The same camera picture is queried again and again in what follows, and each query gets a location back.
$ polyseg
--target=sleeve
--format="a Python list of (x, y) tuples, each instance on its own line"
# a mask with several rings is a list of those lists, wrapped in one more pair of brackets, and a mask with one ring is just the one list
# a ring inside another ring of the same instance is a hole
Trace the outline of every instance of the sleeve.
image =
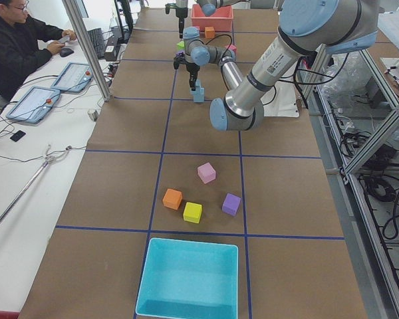
[(37, 35), (37, 40), (49, 41), (59, 40), (62, 37), (63, 30), (53, 25), (47, 25), (46, 23), (34, 19), (29, 16), (30, 24), (33, 26)]
[(52, 57), (49, 50), (43, 49), (24, 56), (14, 40), (4, 32), (0, 33), (0, 67), (17, 76), (27, 77)]

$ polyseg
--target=teal tray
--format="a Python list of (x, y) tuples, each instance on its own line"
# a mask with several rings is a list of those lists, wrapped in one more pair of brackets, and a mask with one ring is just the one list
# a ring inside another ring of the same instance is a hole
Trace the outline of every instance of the teal tray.
[(237, 319), (238, 247), (151, 239), (136, 313), (171, 319)]

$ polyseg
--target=white desk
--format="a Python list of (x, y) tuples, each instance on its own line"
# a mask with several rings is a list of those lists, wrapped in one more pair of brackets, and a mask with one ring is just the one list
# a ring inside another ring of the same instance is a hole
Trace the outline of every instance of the white desk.
[[(58, 75), (68, 62), (86, 62), (76, 41), (68, 46), (74, 49), (72, 55), (65, 58), (55, 55), (27, 80)], [(100, 64), (104, 68), (108, 63), (102, 60)], [(31, 82), (18, 91), (14, 100), (22, 97), (32, 85), (49, 87), (54, 80)], [(10, 135), (0, 138), (0, 155), (27, 160), (41, 156), (47, 144), (51, 145), (51, 151), (64, 150), (69, 145), (84, 147), (94, 128), (87, 110), (99, 109), (98, 101), (102, 104), (98, 87), (93, 84), (94, 80), (84, 89), (88, 92), (83, 97), (63, 108), (61, 106), (84, 91), (61, 94), (56, 108), (39, 124), (14, 124), (14, 132), (22, 130), (27, 134), (18, 142), (10, 140)], [(2, 116), (12, 107), (6, 107)], [(5, 126), (6, 123), (0, 123), (0, 131)], [(47, 167), (0, 224), (0, 310), (18, 312), (22, 309), (83, 154), (84, 150), (71, 151), (63, 161)], [(42, 163), (43, 159), (19, 163), (0, 158), (0, 215)]]

